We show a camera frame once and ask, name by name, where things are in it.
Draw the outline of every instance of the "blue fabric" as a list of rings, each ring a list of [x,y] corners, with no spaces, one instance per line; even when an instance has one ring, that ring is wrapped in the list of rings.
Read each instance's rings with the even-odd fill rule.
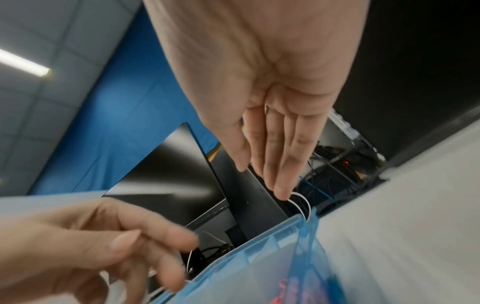
[[[182,122],[205,153],[217,145],[141,9],[30,194],[110,189]]]

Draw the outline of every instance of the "black monitor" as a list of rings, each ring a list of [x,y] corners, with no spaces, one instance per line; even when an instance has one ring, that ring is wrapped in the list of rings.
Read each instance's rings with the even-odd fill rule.
[[[372,0],[335,110],[394,165],[477,120],[478,1]]]
[[[182,124],[104,196],[195,230],[228,203],[206,156]]]

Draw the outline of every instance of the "ceiling tile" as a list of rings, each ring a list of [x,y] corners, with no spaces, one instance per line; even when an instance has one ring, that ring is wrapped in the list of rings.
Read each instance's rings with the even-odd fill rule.
[[[55,48],[54,43],[0,20],[0,49],[48,67]]]
[[[0,169],[3,168],[5,160],[9,155],[13,144],[13,138],[0,137]]]
[[[0,64],[0,86],[2,87],[34,94],[40,83],[41,79],[35,75]]]
[[[6,164],[6,170],[41,170],[57,146],[52,141],[20,139]]]
[[[76,113],[77,108],[39,100],[22,135],[59,140]]]
[[[79,107],[102,68],[93,65],[68,50],[61,50],[46,80],[43,97]]]
[[[58,41],[79,0],[1,0],[0,16]]]
[[[132,14],[115,0],[84,0],[65,45],[103,66],[131,19]]]
[[[15,135],[19,132],[32,101],[31,96],[0,89],[0,134]]]
[[[140,4],[142,4],[142,0],[118,0],[118,1],[123,3],[123,5],[125,5],[132,13],[135,13],[139,9]]]
[[[39,171],[0,171],[0,196],[26,195]]]

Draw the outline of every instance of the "fluorescent light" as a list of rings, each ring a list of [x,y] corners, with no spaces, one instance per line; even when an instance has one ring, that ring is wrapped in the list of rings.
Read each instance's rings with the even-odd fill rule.
[[[35,62],[31,62],[30,60],[24,59],[2,49],[0,49],[0,63],[39,77],[46,76],[50,72],[49,68],[38,65]]]

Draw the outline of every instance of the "human hand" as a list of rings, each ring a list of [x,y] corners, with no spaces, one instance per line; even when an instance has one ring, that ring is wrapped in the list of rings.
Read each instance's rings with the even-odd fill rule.
[[[238,170],[251,161],[288,199],[345,83],[368,0],[144,3],[201,121]]]
[[[0,222],[0,299],[22,303],[63,293],[100,304],[108,286],[99,272],[125,281],[125,303],[140,303],[149,267],[173,291],[185,282],[172,250],[197,247],[196,235],[143,208],[112,198]]]

